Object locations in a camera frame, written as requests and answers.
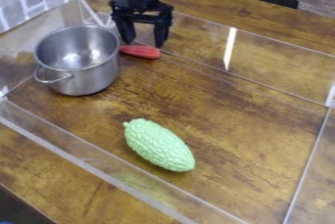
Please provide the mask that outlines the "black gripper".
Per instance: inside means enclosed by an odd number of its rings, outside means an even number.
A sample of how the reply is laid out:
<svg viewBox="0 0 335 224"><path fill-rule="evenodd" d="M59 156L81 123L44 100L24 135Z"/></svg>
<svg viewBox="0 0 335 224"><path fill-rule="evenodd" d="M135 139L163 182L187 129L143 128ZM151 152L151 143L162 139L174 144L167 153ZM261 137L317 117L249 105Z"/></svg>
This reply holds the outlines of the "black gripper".
<svg viewBox="0 0 335 224"><path fill-rule="evenodd" d="M154 2L144 8L132 8L127 0L111 0L111 19L115 22L123 42L130 45L136 37L134 22L154 24L154 45L160 48L168 37L174 7Z"/></svg>

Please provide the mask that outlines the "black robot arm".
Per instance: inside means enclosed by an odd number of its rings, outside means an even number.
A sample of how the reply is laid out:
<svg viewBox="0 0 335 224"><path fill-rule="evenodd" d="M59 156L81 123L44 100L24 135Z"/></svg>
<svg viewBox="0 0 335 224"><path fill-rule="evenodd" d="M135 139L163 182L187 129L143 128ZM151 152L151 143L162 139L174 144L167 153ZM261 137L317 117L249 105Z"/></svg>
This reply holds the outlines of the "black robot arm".
<svg viewBox="0 0 335 224"><path fill-rule="evenodd" d="M111 19L115 22L122 40L131 44L136 37L135 23L152 24L154 44L163 46L172 24L174 7L159 0L111 0Z"/></svg>

